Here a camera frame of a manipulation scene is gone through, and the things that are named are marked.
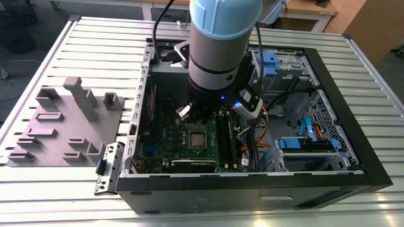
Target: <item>ram slot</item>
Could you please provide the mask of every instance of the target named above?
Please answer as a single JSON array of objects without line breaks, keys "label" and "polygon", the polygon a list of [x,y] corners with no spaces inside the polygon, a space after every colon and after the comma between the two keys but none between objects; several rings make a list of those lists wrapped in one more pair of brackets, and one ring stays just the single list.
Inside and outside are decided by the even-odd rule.
[{"label": "ram slot", "polygon": [[223,125],[224,125],[224,139],[225,139],[225,159],[228,167],[233,166],[233,156],[232,156],[232,128],[231,122],[227,115],[223,116]]},{"label": "ram slot", "polygon": [[228,127],[229,127],[229,136],[231,136],[231,160],[233,161],[233,168],[237,168],[237,151],[236,151],[236,136],[233,131],[233,118],[231,112],[227,112],[228,116]]},{"label": "ram slot", "polygon": [[227,165],[227,155],[225,155],[225,131],[223,127],[223,116],[216,116],[216,139],[217,139],[217,149],[219,149],[219,163],[221,167]]}]

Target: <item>black cable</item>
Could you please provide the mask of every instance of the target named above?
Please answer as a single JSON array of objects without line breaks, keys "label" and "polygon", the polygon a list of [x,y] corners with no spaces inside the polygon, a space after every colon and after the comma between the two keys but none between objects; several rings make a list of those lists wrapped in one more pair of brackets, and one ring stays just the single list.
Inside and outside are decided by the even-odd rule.
[{"label": "black cable", "polygon": [[260,52],[260,74],[257,76],[257,81],[263,80],[264,77],[264,54],[263,54],[263,43],[261,43],[261,33],[260,33],[260,23],[255,23],[255,28],[257,30],[257,37],[259,37],[259,52]]},{"label": "black cable", "polygon": [[[316,88],[308,88],[308,89],[295,89],[295,90],[283,92],[281,94],[279,94],[275,97],[275,99],[267,105],[267,107],[265,107],[267,112],[269,112],[269,110],[275,107],[276,103],[284,97],[289,96],[291,94],[295,94],[295,93],[313,93],[316,90],[317,90]],[[253,141],[253,143],[247,143],[247,148],[248,148],[249,154],[255,155],[255,158],[259,156],[257,155],[259,152],[257,152],[257,145],[255,144],[253,132],[255,132],[255,128],[256,128],[256,125],[259,124],[259,121],[260,121],[261,117],[263,117],[263,110],[260,111],[259,117],[255,119],[253,124],[251,125],[251,128],[249,128],[249,132],[247,134],[247,136],[249,137],[248,139],[251,141]]]},{"label": "black cable", "polygon": [[[249,148],[252,146],[251,144],[251,131],[248,130],[247,132],[247,136],[245,136],[245,141],[247,141],[247,147]],[[255,163],[253,163],[253,153],[252,153],[252,150],[249,149],[248,150],[248,172],[255,172]]]},{"label": "black cable", "polygon": [[288,5],[287,5],[287,3],[285,3],[285,13],[284,13],[283,25],[284,25],[284,23],[285,23],[287,17],[288,17]]},{"label": "black cable", "polygon": [[159,60],[161,60],[161,55],[160,55],[160,51],[159,51],[159,47],[157,47],[157,43],[156,43],[156,31],[157,31],[157,26],[159,26],[160,20],[164,16],[165,12],[168,11],[169,6],[172,5],[173,2],[175,2],[175,0],[171,0],[169,3],[167,4],[167,6],[164,7],[164,10],[161,11],[161,13],[157,17],[157,20],[156,20],[155,26],[153,26],[152,39],[153,39],[155,52],[156,52]]}]

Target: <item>wire basket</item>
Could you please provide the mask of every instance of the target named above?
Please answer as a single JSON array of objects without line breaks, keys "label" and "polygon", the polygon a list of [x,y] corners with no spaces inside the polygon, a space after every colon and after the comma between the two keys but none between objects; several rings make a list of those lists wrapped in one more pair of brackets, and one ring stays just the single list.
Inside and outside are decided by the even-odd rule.
[{"label": "wire basket", "polygon": [[9,53],[21,54],[35,49],[33,38],[9,12],[0,11],[0,43]]},{"label": "wire basket", "polygon": [[5,10],[21,25],[32,25],[37,22],[32,4],[27,0],[0,0]]}]

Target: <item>case hinge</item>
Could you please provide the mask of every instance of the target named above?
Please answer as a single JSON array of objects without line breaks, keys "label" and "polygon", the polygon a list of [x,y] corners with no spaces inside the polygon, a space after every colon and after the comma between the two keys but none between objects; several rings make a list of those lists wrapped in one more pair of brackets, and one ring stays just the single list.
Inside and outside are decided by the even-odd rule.
[{"label": "case hinge", "polygon": [[125,144],[115,142],[107,145],[104,157],[96,166],[96,180],[95,195],[116,195],[116,183],[119,179],[119,168],[121,163],[121,155],[124,153]]}]

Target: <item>aluminum table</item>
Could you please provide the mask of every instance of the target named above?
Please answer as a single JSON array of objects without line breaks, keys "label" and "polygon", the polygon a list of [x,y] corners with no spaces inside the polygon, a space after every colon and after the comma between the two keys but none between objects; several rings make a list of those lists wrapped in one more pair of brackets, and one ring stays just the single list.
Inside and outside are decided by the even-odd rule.
[{"label": "aluminum table", "polygon": [[[125,142],[136,104],[145,39],[153,22],[71,17],[0,129],[0,163],[33,115],[41,86],[59,94],[65,76],[80,76],[95,95],[125,97],[117,141]],[[361,226],[404,223],[404,106],[355,42],[337,34],[263,29],[263,44],[316,48],[393,186],[319,210],[136,215],[119,196],[95,197],[93,167],[0,167],[0,224],[57,226]],[[163,22],[157,38],[185,40],[189,28]],[[257,42],[252,31],[249,42]]]}]

